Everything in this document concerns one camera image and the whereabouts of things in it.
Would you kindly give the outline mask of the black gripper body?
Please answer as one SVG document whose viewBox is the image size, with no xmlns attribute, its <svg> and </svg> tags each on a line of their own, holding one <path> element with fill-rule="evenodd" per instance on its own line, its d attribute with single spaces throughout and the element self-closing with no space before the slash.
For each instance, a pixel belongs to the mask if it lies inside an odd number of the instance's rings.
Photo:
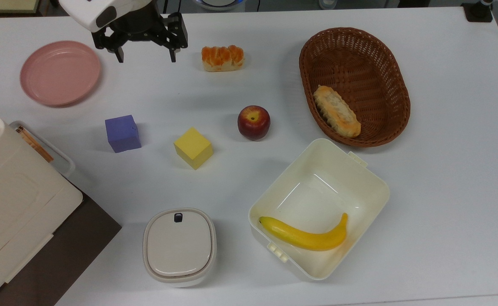
<svg viewBox="0 0 498 306">
<path fill-rule="evenodd" d="M 110 6 L 97 17 L 98 31 L 92 33 L 99 49 L 119 50 L 127 41 L 152 41 L 169 50 L 187 48 L 188 35 L 180 12 L 162 17 L 156 5 L 127 12 Z"/>
</svg>

